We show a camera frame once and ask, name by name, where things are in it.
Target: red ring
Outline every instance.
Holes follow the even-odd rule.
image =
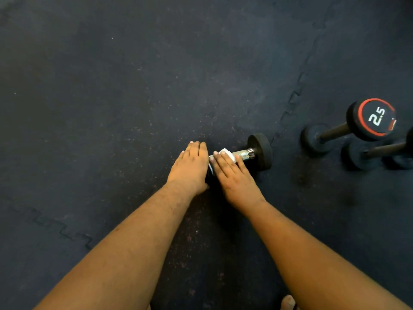
[[[393,112],[395,112],[395,108],[392,107],[389,102],[387,102],[387,101],[385,101],[385,100],[378,99],[378,98],[367,99],[367,100],[364,100],[364,101],[362,102],[362,104],[360,104],[358,115],[359,115],[360,123],[361,123],[361,125],[364,127],[364,129],[367,130],[369,133],[371,133],[371,134],[373,134],[373,135],[380,136],[380,137],[385,136],[386,133],[378,133],[377,131],[374,131],[374,130],[372,130],[370,127],[368,127],[367,124],[364,122],[363,115],[362,115],[362,114],[363,114],[363,108],[364,108],[364,106],[365,106],[367,103],[369,103],[370,101],[380,101],[380,102],[383,102],[383,103],[386,104]]]

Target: forearm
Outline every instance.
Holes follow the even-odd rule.
[[[146,310],[192,197],[178,183],[167,183],[75,266],[37,309]]]
[[[245,215],[301,309],[410,309],[270,204]]]

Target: silver dumbbell handle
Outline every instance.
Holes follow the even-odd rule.
[[[239,155],[243,161],[255,158],[255,151],[252,148],[235,151],[235,152],[232,152],[232,154],[233,156]],[[212,175],[215,176],[214,169],[212,168],[212,165],[210,163],[209,163],[209,169],[211,170]]]

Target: person's right hand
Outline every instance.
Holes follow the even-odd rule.
[[[225,152],[219,154],[214,151],[214,158],[210,162],[229,203],[245,214],[266,201],[242,158],[236,155],[235,159],[238,165]]]

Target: person's left hand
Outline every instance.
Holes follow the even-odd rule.
[[[191,141],[176,159],[167,182],[179,183],[193,196],[199,195],[208,188],[205,183],[208,163],[207,144]]]

